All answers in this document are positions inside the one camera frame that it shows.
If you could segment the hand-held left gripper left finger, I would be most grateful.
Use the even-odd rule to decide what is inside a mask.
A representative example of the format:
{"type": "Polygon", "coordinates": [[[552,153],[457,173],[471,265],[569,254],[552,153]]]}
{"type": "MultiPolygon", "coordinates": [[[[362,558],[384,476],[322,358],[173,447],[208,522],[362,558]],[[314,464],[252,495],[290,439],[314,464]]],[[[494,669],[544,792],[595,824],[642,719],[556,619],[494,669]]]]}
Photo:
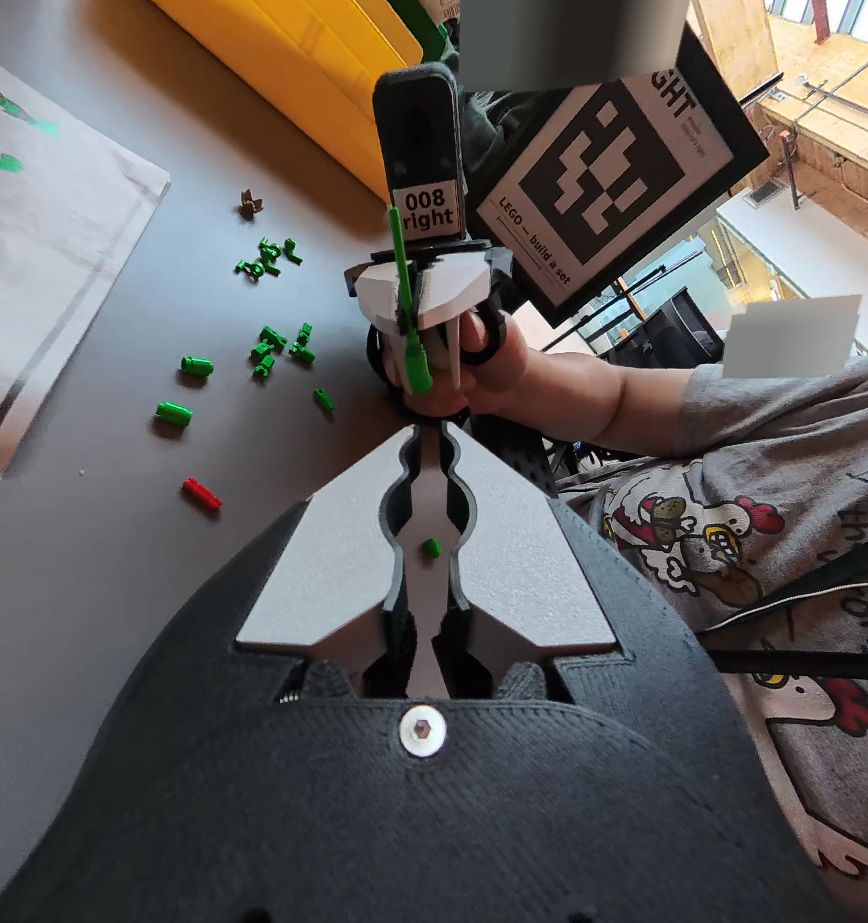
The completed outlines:
{"type": "Polygon", "coordinates": [[[416,477],[410,424],[315,492],[236,644],[334,661],[357,693],[405,698],[417,629],[397,538],[413,514],[416,477]]]}

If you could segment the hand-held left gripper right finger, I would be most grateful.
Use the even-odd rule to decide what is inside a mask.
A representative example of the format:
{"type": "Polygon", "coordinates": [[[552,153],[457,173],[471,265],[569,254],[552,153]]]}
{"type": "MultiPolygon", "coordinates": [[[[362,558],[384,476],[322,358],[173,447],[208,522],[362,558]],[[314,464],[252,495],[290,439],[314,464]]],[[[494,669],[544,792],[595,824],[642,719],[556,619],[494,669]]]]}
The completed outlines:
{"type": "Polygon", "coordinates": [[[442,424],[440,462],[459,537],[432,645],[451,698],[489,698],[519,662],[617,652],[560,503],[460,425],[442,424]]]}

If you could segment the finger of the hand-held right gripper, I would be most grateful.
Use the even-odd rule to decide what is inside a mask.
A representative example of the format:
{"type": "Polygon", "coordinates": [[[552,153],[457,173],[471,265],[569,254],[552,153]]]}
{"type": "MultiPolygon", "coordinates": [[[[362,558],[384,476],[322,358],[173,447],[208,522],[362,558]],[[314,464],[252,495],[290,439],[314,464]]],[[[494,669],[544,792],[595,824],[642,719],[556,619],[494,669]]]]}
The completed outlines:
{"type": "Polygon", "coordinates": [[[354,281],[361,313],[381,333],[406,332],[399,284],[398,266],[394,261],[371,263],[360,271],[354,281]]]}
{"type": "Polygon", "coordinates": [[[418,278],[417,329],[425,331],[485,302],[491,289],[487,261],[434,261],[418,278]]]}

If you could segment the green lego stick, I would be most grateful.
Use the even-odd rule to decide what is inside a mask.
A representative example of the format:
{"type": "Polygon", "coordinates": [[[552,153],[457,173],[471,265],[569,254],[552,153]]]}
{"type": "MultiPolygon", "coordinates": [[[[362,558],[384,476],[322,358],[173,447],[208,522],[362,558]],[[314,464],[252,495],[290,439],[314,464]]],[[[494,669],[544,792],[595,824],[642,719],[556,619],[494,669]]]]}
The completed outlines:
{"type": "Polygon", "coordinates": [[[398,298],[403,311],[405,337],[417,340],[415,294],[417,271],[410,267],[406,254],[403,221],[399,209],[392,205],[387,211],[394,245],[394,261],[398,276],[398,298]]]}

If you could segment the green lego elbow piece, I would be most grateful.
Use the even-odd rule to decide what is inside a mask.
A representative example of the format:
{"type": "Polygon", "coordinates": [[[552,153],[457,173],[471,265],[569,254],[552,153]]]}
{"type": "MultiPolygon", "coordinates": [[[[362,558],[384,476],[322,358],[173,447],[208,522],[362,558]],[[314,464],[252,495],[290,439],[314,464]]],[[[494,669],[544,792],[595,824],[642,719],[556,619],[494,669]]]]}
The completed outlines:
{"type": "Polygon", "coordinates": [[[411,332],[405,339],[405,374],[407,390],[413,394],[427,394],[433,385],[428,366],[428,355],[417,332],[411,332]]]}

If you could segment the person's right forearm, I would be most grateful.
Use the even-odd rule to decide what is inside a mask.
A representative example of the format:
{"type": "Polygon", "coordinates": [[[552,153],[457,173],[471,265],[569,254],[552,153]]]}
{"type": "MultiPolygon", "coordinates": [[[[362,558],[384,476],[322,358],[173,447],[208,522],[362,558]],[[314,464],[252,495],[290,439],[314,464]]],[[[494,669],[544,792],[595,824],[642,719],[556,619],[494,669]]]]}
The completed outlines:
{"type": "Polygon", "coordinates": [[[546,437],[670,458],[677,454],[692,375],[691,369],[619,367],[578,353],[532,351],[503,411],[546,437]]]}

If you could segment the cluster of green lego connectors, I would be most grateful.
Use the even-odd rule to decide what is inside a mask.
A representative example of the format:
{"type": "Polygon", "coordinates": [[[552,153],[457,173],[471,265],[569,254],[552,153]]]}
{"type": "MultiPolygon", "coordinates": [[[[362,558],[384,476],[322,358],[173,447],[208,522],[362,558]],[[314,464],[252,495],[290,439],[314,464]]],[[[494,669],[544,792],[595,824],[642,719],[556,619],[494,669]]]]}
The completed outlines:
{"type": "Polygon", "coordinates": [[[252,376],[266,380],[271,374],[277,357],[284,351],[295,361],[306,366],[315,362],[315,353],[310,349],[312,326],[304,322],[297,335],[288,340],[280,335],[274,328],[264,326],[260,332],[260,339],[250,350],[249,359],[252,364],[252,376]]]}
{"type": "Polygon", "coordinates": [[[239,260],[233,267],[233,273],[252,284],[258,283],[264,277],[277,278],[281,275],[281,261],[285,260],[295,266],[303,263],[297,246],[296,240],[291,237],[285,238],[281,243],[263,237],[258,243],[256,258],[239,260]]]}

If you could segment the lego instruction booklet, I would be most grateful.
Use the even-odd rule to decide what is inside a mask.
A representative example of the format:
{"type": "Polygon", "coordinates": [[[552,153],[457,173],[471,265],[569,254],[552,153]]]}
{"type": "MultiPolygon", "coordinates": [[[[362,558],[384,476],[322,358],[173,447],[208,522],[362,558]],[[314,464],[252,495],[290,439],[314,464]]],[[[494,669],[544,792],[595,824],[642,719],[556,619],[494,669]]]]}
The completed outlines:
{"type": "Polygon", "coordinates": [[[0,479],[170,180],[0,66],[0,479]]]}

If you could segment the person's right hand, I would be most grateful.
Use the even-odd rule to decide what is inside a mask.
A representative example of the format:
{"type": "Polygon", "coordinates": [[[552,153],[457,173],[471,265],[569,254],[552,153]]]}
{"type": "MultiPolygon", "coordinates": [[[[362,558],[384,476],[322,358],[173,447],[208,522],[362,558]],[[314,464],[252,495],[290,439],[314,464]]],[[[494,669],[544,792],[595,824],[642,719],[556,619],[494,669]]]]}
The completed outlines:
{"type": "Polygon", "coordinates": [[[538,426],[526,389],[529,348],[514,319],[507,313],[501,316],[506,339],[492,358],[478,366],[462,364],[458,388],[453,387],[449,371],[434,371],[427,393],[409,394],[402,389],[407,410],[428,418],[449,418],[471,411],[538,426]]]}

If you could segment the green plastic bin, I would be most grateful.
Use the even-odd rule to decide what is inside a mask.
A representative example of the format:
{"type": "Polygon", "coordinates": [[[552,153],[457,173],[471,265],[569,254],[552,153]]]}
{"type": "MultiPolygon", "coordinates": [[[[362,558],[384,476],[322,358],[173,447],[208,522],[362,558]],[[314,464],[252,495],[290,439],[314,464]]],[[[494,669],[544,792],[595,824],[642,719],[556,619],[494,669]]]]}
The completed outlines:
{"type": "Polygon", "coordinates": [[[434,23],[421,2],[389,1],[389,4],[421,46],[425,47],[433,42],[435,33],[442,39],[449,37],[448,30],[443,25],[434,23]]]}

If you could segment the yellow plastic bin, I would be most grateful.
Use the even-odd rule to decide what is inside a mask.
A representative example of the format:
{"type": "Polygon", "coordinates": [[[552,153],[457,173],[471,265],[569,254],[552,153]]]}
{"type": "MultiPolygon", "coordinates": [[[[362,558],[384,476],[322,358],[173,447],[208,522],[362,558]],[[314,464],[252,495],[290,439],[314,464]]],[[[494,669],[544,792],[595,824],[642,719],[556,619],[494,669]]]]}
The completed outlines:
{"type": "Polygon", "coordinates": [[[378,78],[423,51],[389,2],[157,1],[156,5],[384,202],[378,78]]]}

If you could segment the black framed marker sign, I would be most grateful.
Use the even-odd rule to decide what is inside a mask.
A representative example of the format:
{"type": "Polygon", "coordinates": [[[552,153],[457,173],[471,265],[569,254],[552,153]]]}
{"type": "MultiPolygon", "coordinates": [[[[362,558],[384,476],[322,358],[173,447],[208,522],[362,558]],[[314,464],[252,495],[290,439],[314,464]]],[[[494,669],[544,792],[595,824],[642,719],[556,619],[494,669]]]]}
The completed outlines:
{"type": "Polygon", "coordinates": [[[767,155],[687,25],[671,68],[537,93],[469,179],[466,214],[512,251],[523,299],[556,328],[767,155]]]}

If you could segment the black background desk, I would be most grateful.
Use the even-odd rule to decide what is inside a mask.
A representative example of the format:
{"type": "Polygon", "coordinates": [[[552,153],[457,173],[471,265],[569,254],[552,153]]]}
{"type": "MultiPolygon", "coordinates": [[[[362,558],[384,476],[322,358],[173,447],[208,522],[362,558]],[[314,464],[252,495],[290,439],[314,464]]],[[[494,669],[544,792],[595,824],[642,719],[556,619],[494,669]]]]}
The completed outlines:
{"type": "Polygon", "coordinates": [[[588,314],[580,329],[585,340],[602,340],[595,351],[611,365],[632,368],[694,368],[720,363],[724,340],[704,317],[687,288],[657,308],[645,309],[642,320],[617,343],[608,334],[621,322],[636,319],[632,296],[623,294],[588,314]]]}

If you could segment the grey printed t-shirt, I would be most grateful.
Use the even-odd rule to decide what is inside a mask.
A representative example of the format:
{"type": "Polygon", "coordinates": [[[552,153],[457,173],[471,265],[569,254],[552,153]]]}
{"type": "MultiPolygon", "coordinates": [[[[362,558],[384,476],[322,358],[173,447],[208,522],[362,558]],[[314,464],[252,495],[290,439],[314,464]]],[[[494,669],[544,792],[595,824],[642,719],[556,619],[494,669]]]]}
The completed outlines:
{"type": "MultiPolygon", "coordinates": [[[[868,658],[868,356],[799,380],[700,366],[676,449],[558,486],[712,651],[868,658]]],[[[868,678],[723,679],[800,844],[868,920],[868,678]]]]}

